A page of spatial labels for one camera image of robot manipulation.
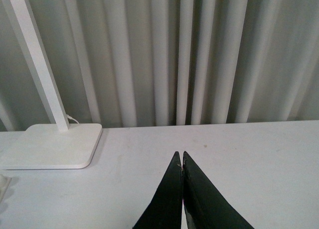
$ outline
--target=white desk lamp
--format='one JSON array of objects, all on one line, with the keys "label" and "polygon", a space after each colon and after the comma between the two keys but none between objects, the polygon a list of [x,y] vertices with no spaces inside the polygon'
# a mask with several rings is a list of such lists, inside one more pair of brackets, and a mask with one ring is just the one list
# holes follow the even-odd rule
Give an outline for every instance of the white desk lamp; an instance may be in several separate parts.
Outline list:
[{"label": "white desk lamp", "polygon": [[29,127],[2,152],[0,169],[86,167],[102,133],[97,123],[69,124],[28,0],[2,0],[42,102],[56,124]]}]

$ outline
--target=white curtain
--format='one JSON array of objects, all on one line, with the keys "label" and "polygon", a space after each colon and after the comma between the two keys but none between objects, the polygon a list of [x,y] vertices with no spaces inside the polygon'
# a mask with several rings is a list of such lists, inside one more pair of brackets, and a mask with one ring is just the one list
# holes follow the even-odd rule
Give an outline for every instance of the white curtain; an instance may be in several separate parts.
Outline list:
[{"label": "white curtain", "polygon": [[[319,119],[319,0],[29,0],[67,114],[103,127]],[[54,123],[0,1],[0,131]]]}]

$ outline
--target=black object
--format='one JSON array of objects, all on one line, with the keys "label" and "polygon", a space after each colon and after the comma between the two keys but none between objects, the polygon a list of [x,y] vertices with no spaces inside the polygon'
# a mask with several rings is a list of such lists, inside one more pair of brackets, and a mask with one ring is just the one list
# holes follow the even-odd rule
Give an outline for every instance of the black object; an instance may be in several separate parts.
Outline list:
[{"label": "black object", "polygon": [[180,229],[184,199],[188,229],[253,229],[194,160],[175,152],[155,195],[133,229]]},{"label": "black object", "polygon": [[253,229],[220,194],[187,152],[183,155],[183,170],[183,198],[189,229]]},{"label": "black object", "polygon": [[175,152],[155,195],[133,229],[180,229],[183,177]]}]

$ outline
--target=white cable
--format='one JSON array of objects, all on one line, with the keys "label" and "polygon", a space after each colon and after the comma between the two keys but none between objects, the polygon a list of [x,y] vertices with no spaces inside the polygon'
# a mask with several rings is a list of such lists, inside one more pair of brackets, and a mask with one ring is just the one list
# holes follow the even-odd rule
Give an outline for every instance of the white cable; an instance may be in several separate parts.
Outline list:
[{"label": "white cable", "polygon": [[68,117],[68,119],[73,120],[73,121],[79,123],[79,121],[77,121],[76,119],[72,118],[70,115],[67,114],[66,116]]}]

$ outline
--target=white desk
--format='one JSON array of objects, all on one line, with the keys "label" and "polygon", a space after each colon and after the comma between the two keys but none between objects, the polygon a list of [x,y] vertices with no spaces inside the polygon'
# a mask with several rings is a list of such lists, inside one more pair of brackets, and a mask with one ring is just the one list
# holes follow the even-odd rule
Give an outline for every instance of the white desk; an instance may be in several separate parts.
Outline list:
[{"label": "white desk", "polygon": [[[319,121],[105,129],[87,168],[0,171],[13,178],[0,228],[130,229],[184,150],[256,229],[318,228],[318,132]],[[2,150],[19,134],[1,133]]]}]

